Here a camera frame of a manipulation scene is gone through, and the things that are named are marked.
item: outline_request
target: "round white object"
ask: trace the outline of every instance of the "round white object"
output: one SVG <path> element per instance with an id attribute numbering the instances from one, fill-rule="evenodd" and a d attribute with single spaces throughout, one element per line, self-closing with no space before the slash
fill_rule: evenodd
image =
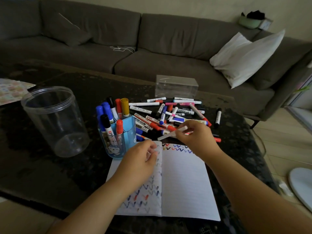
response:
<path id="1" fill-rule="evenodd" d="M 312 212 L 312 170 L 295 168 L 289 173 L 288 181 L 299 200 Z"/>

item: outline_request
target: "open notebook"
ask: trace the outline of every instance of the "open notebook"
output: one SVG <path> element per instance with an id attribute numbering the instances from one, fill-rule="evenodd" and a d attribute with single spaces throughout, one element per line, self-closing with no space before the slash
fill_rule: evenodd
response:
<path id="1" fill-rule="evenodd" d="M 149 180 L 138 187 L 117 215 L 193 217 L 220 221 L 205 163 L 187 146 L 157 144 L 157 162 Z M 120 164 L 113 160 L 109 180 Z"/>

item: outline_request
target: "gray throw pillow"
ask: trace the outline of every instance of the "gray throw pillow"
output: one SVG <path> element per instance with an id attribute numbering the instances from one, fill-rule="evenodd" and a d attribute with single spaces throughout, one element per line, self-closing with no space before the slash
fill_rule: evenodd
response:
<path id="1" fill-rule="evenodd" d="M 90 33 L 80 29 L 60 13 L 55 13 L 45 23 L 43 35 L 64 42 L 68 46 L 78 46 L 92 37 Z"/>

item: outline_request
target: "person's left hand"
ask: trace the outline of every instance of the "person's left hand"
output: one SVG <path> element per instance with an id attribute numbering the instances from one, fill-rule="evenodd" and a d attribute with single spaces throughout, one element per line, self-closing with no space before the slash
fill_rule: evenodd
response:
<path id="1" fill-rule="evenodd" d="M 123 186 L 128 194 L 133 193 L 153 173 L 157 159 L 155 148 L 157 145 L 149 139 L 137 143 L 124 155 L 111 179 Z"/>

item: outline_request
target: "person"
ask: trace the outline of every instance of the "person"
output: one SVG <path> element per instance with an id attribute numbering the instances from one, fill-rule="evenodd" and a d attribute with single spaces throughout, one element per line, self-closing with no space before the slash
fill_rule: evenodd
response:
<path id="1" fill-rule="evenodd" d="M 192 120 L 180 127 L 185 125 L 193 133 L 176 130 L 177 138 L 213 171 L 248 233 L 311 233 L 312 221 L 226 155 L 209 127 Z M 122 202 L 151 176 L 157 159 L 155 148 L 151 140 L 130 148 L 111 179 L 49 234 L 105 233 Z"/>

